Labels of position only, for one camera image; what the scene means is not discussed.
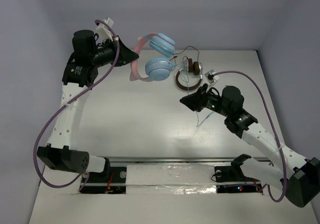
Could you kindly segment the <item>pink blue cat-ear headphones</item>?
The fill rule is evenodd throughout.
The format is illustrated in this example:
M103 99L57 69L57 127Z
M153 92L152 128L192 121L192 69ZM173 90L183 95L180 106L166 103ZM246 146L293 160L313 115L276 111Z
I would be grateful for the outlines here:
M145 74L147 75L145 78L139 74L138 61L134 60L131 62L129 80L132 82L137 80L143 82L163 81L170 76L171 71L173 70L173 65L170 62L169 57L175 52L175 41L163 33L149 33L138 38L134 52L139 55L147 42L149 42L149 46L152 49L164 55L165 58L149 60L144 67Z

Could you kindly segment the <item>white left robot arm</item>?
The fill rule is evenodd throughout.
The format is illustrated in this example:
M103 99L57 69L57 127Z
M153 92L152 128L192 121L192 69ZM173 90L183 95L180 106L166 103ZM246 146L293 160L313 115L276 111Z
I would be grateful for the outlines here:
M40 171L38 160L51 170L76 173L78 176L89 174L106 181L111 176L108 158L79 151L77 137L85 103L90 91L101 83L98 69L106 64L112 68L129 64L139 58L138 53L130 50L119 36L97 43L99 34L91 30L80 30L72 38L73 52L64 69L62 77L62 97L60 108L42 129L44 132L51 122L55 122L52 133L45 146L39 142L40 133L34 145L33 163L42 182L48 183Z

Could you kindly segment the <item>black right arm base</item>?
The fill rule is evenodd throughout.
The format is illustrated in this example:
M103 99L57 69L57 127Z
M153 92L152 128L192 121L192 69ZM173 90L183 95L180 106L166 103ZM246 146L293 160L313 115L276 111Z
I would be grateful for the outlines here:
M258 180L244 176L241 165L251 156L242 154L236 157L229 166L214 168L211 181L217 183L217 193L260 193L263 194L264 186Z

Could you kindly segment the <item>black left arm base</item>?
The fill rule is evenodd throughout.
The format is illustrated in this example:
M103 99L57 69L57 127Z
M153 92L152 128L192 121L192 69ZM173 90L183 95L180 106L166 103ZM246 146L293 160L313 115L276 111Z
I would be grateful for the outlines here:
M82 177L79 192L82 194L126 194L125 165L113 165L106 158L103 172L90 172Z

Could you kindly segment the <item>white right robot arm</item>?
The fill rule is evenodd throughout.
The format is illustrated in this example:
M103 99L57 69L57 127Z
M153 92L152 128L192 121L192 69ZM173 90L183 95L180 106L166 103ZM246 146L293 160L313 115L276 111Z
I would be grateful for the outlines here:
M277 142L258 120L244 108L244 97L235 86L226 86L222 94L215 94L204 84L198 90L180 99L192 111L207 108L226 117L224 124L239 139L264 154L273 166L264 165L247 154L232 161L231 175L236 180L251 177L283 191L297 207L305 207L319 194L319 159L308 159Z

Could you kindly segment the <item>brown silver headphones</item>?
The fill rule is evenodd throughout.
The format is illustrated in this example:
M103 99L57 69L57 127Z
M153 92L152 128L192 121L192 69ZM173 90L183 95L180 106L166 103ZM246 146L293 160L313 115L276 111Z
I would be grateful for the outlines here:
M196 90L202 84L203 69L201 62L184 56L182 67L175 74L176 86L186 92Z

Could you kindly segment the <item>aluminium rail left side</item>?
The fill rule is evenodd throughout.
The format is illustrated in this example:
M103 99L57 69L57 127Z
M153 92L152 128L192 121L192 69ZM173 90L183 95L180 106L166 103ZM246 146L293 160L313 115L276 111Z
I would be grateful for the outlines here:
M61 107L64 110L58 115L53 132L51 134L53 147L63 148L67 146L71 150L78 149L78 131L82 117L85 102L88 93L79 99L70 103L69 101L76 95L84 91L87 87L80 86L81 83L81 66L74 60L75 54L72 53L62 76L62 97Z

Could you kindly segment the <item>aluminium rail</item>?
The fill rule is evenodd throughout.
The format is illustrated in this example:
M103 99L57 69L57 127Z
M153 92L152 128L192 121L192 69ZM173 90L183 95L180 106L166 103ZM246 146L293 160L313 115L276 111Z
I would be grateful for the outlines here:
M62 97L61 107L64 110L58 115L53 132L51 134L53 147L63 148L67 146L71 150L78 149L78 131L82 117L85 102L88 93L79 99L70 103L69 101L76 95L84 91L87 87L80 86L81 83L81 66L74 60L75 54L72 53L62 76Z
M227 158L187 158L187 159L173 159L173 158L131 158L131 157L102 157L102 159L108 159L111 165L125 165L125 164L169 164L169 163L227 163L231 162L235 159L235 157L227 157ZM72 157L70 156L63 156L61 159L61 163L65 166L76 166L76 165L88 165L90 161L93 160L93 157Z

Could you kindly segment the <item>aluminium rail front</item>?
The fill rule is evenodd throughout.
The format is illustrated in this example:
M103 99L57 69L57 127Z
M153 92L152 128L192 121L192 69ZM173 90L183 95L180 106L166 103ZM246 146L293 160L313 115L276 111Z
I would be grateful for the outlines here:
M111 165L125 165L125 164L169 164L169 163L227 163L231 162L235 159L235 157L227 157L227 158L187 158L187 159L173 159L173 158L131 158L131 157L102 157L102 159L108 159ZM76 166L76 165L88 165L90 161L93 160L93 157L72 157L70 156L63 156L61 159L61 163L65 166Z

